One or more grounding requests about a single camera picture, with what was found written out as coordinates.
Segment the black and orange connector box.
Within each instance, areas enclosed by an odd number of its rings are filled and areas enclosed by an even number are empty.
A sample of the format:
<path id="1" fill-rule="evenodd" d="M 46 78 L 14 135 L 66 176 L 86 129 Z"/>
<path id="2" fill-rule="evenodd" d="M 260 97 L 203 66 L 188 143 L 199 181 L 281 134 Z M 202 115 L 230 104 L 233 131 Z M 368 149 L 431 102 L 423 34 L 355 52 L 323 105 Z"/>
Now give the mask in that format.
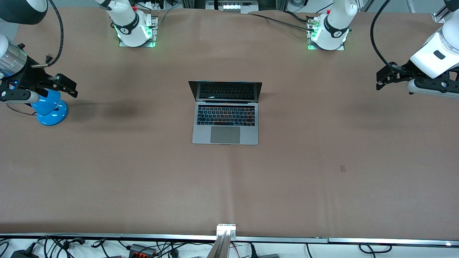
<path id="1" fill-rule="evenodd" d="M 129 250 L 128 258 L 154 258 L 156 254 L 154 248 L 147 248 L 138 244 L 128 245 L 127 249 Z"/>

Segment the white power strip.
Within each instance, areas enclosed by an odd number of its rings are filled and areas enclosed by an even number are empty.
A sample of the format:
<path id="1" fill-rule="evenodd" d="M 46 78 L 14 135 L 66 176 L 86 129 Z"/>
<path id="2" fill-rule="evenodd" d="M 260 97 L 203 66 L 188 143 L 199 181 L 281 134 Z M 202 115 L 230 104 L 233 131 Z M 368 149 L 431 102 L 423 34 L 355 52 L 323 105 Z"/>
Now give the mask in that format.
<path id="1" fill-rule="evenodd" d="M 206 10 L 220 10 L 227 13 L 247 14 L 259 11 L 258 0 L 203 0 Z"/>

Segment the aluminium table edge rail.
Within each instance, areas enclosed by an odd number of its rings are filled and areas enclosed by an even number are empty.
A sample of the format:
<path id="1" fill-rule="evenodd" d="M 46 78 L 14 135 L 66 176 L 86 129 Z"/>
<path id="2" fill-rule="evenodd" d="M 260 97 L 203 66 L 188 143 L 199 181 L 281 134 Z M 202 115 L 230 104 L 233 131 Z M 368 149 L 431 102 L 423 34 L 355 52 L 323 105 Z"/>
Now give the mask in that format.
<path id="1" fill-rule="evenodd" d="M 0 233 L 0 238 L 38 239 L 42 236 L 57 238 L 82 237 L 87 239 L 112 240 L 176 240 L 181 242 L 211 242 L 215 235 L 177 235 L 177 234 L 96 234 L 96 233 Z M 459 248 L 459 240 L 426 240 L 426 239 L 386 239 L 386 238 L 338 238 L 338 237 L 266 237 L 266 236 L 234 236 L 234 242 L 279 242 L 279 243 L 313 243 L 313 244 L 359 244 L 373 245 L 406 245 L 420 247 Z"/>

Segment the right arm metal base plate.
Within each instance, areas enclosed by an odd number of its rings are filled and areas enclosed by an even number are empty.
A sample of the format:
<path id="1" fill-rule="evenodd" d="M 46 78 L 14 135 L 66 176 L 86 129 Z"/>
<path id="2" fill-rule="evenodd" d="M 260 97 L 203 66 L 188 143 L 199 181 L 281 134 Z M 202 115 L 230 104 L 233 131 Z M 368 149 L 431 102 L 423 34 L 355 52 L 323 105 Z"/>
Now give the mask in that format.
<path id="1" fill-rule="evenodd" d="M 157 33 L 158 17 L 146 15 L 143 21 L 131 32 L 131 35 L 121 36 L 117 32 L 118 47 L 153 48 L 156 45 Z"/>

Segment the silver mounting bracket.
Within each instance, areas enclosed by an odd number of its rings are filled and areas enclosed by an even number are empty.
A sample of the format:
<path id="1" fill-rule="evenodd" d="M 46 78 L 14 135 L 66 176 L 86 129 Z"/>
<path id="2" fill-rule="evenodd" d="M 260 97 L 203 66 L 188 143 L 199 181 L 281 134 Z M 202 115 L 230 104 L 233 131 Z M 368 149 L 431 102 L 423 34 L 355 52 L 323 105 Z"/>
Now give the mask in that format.
<path id="1" fill-rule="evenodd" d="M 236 239 L 236 224 L 217 224 L 216 236 L 228 237 L 231 241 Z"/>

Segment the aluminium frame profile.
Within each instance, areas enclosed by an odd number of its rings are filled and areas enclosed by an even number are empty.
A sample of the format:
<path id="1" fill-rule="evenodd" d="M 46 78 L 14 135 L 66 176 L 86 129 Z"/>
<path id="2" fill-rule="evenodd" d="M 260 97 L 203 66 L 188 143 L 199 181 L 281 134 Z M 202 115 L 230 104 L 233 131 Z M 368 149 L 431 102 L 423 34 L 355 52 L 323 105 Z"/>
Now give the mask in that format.
<path id="1" fill-rule="evenodd" d="M 451 0 L 443 0 L 443 7 L 441 7 L 436 13 L 432 14 L 433 21 L 435 23 L 446 23 L 449 20 L 449 16 L 451 15 L 451 10 L 449 8 Z"/>

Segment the blue desk lamp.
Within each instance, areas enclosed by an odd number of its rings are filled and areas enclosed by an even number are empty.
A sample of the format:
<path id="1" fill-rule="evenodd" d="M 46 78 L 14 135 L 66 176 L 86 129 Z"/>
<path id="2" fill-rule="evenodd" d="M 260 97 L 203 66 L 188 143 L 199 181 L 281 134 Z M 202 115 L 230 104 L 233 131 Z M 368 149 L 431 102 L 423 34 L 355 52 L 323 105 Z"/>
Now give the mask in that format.
<path id="1" fill-rule="evenodd" d="M 67 103 L 61 100 L 61 93 L 55 90 L 46 89 L 46 97 L 39 96 L 37 102 L 32 103 L 31 107 L 36 112 L 38 122 L 45 126 L 54 126 L 66 118 L 68 114 Z"/>

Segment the brown table mat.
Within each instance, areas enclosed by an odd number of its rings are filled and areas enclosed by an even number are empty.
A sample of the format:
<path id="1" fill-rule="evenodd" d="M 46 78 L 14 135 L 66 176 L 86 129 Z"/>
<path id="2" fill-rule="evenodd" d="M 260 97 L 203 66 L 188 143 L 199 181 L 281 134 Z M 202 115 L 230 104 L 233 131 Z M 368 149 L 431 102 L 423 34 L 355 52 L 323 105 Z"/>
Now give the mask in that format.
<path id="1" fill-rule="evenodd" d="M 459 99 L 376 90 L 372 13 L 343 51 L 197 9 L 168 13 L 156 47 L 119 48 L 104 10 L 60 13 L 47 72 L 79 95 L 54 127 L 0 105 L 1 233 L 459 240 Z M 259 144 L 193 144 L 192 80 L 262 82 Z"/>

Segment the grey laptop with black keyboard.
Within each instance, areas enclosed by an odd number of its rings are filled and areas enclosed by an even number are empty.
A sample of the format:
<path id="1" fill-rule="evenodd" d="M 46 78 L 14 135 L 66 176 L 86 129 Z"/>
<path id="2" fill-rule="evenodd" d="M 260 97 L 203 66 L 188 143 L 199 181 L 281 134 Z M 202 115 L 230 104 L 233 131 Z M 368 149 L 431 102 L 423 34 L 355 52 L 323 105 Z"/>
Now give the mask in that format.
<path id="1" fill-rule="evenodd" d="M 190 81 L 195 98 L 194 144 L 257 145 L 259 96 L 257 81 Z"/>

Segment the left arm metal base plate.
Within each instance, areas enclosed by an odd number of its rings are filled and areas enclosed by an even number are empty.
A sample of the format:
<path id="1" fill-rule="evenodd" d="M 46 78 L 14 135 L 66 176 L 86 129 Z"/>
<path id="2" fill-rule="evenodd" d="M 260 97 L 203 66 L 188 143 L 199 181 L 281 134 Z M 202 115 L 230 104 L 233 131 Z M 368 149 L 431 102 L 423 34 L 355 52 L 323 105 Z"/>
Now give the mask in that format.
<path id="1" fill-rule="evenodd" d="M 313 30 L 308 32 L 307 35 L 308 49 L 323 49 L 326 51 L 344 49 L 344 42 L 349 33 L 349 28 L 341 30 L 331 28 L 331 31 L 328 31 L 325 18 L 326 14 L 322 14 L 308 21 L 307 28 Z"/>

